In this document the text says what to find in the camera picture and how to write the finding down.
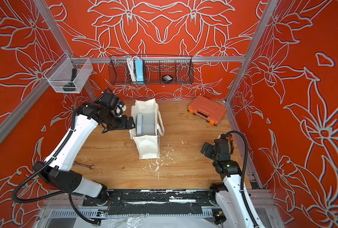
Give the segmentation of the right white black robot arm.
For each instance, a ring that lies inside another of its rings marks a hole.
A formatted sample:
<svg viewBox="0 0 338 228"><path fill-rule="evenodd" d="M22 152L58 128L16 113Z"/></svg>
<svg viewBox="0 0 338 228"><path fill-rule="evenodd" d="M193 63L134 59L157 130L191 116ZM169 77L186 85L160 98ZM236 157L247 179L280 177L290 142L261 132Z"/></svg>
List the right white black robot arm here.
<svg viewBox="0 0 338 228"><path fill-rule="evenodd" d="M232 136L241 137L245 149L248 149L246 138L238 131L221 134L213 144L204 143L201 153L212 160L222 182L209 187L210 200L221 208L213 216L213 222L223 228L263 228L258 213L245 187L245 174L248 155L244 155L243 166L231 159L234 151Z"/></svg>

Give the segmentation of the white printed canvas tote bag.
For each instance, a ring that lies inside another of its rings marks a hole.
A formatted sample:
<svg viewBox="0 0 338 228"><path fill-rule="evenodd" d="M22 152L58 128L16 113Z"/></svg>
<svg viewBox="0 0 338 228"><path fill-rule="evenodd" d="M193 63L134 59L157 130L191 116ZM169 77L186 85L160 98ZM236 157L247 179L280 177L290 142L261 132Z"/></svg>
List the white printed canvas tote bag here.
<svg viewBox="0 0 338 228"><path fill-rule="evenodd" d="M159 138L165 134L159 105L155 99L147 101L136 100L131 107L131 116L135 125L138 113L143 115L143 135L137 137L135 127L135 129L130 130L130 138L136 144L139 159L158 159L160 156Z"/></svg>

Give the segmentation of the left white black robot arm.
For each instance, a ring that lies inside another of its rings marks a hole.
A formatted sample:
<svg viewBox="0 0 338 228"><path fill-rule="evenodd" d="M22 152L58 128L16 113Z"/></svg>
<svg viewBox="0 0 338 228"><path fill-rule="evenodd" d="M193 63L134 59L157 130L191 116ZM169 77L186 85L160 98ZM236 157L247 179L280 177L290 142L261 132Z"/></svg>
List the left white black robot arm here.
<svg viewBox="0 0 338 228"><path fill-rule="evenodd" d="M15 203L25 204L45 200L50 197L68 194L70 204L76 214L84 221L99 226L98 220L86 218L75 206L72 196L86 196L96 205L104 205L109 201L107 187L104 184L84 178L80 173L73 172L72 166L80 149L88 136L99 125L103 133L115 130L131 130L135 128L132 117L123 114L126 105L118 101L115 105L99 102L86 102L77 107L72 114L71 127L59 145L44 161L34 164L34 173L21 182L13 191L11 199ZM22 199L19 192L30 181L39 176L47 184L58 189L57 192L33 199Z"/></svg>

